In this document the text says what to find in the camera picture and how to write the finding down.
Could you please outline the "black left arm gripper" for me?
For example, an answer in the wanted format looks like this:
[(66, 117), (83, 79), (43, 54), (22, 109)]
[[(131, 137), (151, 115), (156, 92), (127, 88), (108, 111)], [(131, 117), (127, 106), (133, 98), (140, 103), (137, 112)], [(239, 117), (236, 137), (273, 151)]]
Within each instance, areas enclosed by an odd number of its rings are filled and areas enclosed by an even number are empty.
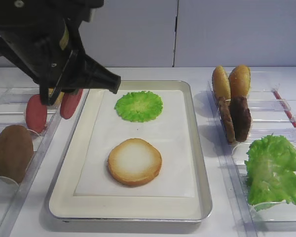
[(54, 105), (61, 90), (118, 92), (121, 77), (86, 54), (79, 33), (81, 23), (103, 4), (101, 0), (0, 0), (0, 56), (39, 85), (43, 105)]

